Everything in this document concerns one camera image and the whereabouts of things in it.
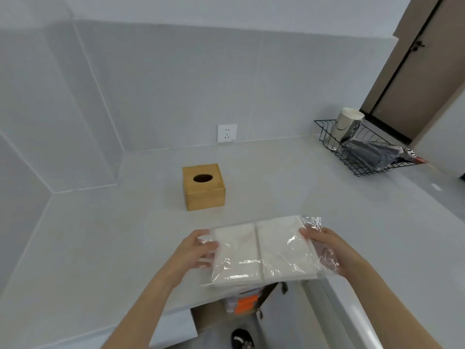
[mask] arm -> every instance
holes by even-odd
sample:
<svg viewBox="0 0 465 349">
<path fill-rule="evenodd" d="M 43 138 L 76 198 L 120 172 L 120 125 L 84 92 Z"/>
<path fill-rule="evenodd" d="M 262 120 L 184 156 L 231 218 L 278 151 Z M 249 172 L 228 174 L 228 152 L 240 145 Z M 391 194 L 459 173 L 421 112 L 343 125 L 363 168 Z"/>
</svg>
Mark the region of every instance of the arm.
<svg viewBox="0 0 465 349">
<path fill-rule="evenodd" d="M 199 244 L 197 238 L 208 230 L 194 230 L 148 283 L 136 303 L 103 344 L 101 349 L 146 349 L 171 291 L 181 283 L 191 268 L 208 267 L 199 258 L 211 258 L 216 241 Z"/>
<path fill-rule="evenodd" d="M 300 229 L 306 239 L 332 247 L 384 349 L 442 349 L 375 269 L 333 230 Z"/>
</svg>

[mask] stainless steel cup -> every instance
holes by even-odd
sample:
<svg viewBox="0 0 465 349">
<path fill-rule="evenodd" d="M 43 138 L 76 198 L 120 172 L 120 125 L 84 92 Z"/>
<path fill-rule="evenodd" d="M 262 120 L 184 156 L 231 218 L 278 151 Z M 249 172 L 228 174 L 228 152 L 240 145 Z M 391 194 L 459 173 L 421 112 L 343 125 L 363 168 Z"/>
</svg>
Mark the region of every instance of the stainless steel cup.
<svg viewBox="0 0 465 349">
<path fill-rule="evenodd" d="M 364 115 L 352 108 L 343 108 L 333 124 L 330 135 L 326 135 L 323 144 L 332 151 L 339 149 L 340 143 L 353 137 L 364 119 Z"/>
</svg>

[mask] white tissue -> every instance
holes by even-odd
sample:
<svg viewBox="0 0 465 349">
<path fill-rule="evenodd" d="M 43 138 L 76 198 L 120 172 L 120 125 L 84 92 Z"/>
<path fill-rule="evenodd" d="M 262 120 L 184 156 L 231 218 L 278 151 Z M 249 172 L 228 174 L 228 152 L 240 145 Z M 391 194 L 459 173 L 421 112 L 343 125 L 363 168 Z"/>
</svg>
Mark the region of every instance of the white tissue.
<svg viewBox="0 0 465 349">
<path fill-rule="evenodd" d="M 255 223 L 217 228 L 213 234 L 219 244 L 213 260 L 214 285 L 263 282 Z"/>
<path fill-rule="evenodd" d="M 295 215 L 257 223 L 265 282 L 317 278 L 317 253 L 299 233 L 303 226 Z"/>
</svg>

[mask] door handle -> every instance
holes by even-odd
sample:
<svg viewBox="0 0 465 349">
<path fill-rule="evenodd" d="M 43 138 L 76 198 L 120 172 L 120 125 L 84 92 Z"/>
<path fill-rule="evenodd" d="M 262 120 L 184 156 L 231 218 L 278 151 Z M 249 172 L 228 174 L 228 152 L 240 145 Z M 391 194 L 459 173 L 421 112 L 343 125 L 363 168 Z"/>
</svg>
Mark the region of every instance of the door handle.
<svg viewBox="0 0 465 349">
<path fill-rule="evenodd" d="M 417 40 L 413 43 L 412 47 L 410 48 L 411 51 L 418 51 L 419 48 L 424 48 L 425 45 L 421 40 Z"/>
</svg>

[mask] wooden tissue box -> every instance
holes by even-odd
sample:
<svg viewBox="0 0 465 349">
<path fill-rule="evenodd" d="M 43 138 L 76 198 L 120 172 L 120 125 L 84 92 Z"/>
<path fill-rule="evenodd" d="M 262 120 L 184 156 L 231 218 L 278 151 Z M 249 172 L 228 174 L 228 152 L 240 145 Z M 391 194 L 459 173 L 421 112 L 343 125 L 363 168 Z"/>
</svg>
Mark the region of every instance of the wooden tissue box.
<svg viewBox="0 0 465 349">
<path fill-rule="evenodd" d="M 225 205 L 226 187 L 218 164 L 182 169 L 188 211 Z"/>
</svg>

